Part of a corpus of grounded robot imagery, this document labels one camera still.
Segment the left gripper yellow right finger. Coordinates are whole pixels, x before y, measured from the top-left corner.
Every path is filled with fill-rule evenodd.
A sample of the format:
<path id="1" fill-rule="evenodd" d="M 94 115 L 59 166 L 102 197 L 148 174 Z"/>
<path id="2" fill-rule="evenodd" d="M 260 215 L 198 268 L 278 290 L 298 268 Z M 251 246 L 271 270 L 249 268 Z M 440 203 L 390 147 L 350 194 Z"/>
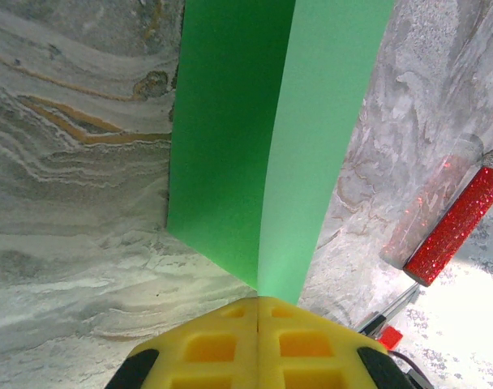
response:
<path id="1" fill-rule="evenodd" d="M 258 299 L 258 388 L 410 388 L 376 340 L 275 297 Z"/>

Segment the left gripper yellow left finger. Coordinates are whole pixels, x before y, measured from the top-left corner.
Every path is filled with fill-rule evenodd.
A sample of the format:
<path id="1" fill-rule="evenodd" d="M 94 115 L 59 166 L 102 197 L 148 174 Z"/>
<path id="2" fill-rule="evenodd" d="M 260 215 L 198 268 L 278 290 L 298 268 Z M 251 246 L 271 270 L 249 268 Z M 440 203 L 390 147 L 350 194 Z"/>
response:
<path id="1" fill-rule="evenodd" d="M 258 299 L 248 297 L 135 346 L 107 388 L 256 388 Z"/>

